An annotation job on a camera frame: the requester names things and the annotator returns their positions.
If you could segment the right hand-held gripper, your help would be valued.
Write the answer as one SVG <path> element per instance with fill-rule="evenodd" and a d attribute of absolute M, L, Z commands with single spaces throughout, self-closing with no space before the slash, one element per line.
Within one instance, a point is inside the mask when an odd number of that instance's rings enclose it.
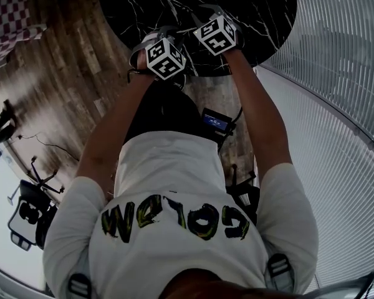
<path fill-rule="evenodd" d="M 203 23 L 194 13 L 191 13 L 197 27 L 193 34 L 211 54 L 219 55 L 230 49 L 244 47 L 242 29 L 232 20 L 230 14 L 215 4 L 200 4 L 199 6 L 212 10 L 213 14 L 207 23 Z"/>

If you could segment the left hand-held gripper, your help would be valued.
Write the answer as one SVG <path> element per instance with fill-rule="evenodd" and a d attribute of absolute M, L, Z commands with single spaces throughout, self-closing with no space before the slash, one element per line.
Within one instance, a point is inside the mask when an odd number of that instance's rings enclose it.
<path fill-rule="evenodd" d="M 168 80 L 185 69 L 186 57 L 181 53 L 183 39 L 177 38 L 179 28 L 162 26 L 148 33 L 132 49 L 129 64 L 137 69 L 138 54 L 145 51 L 147 69 L 162 80 Z"/>

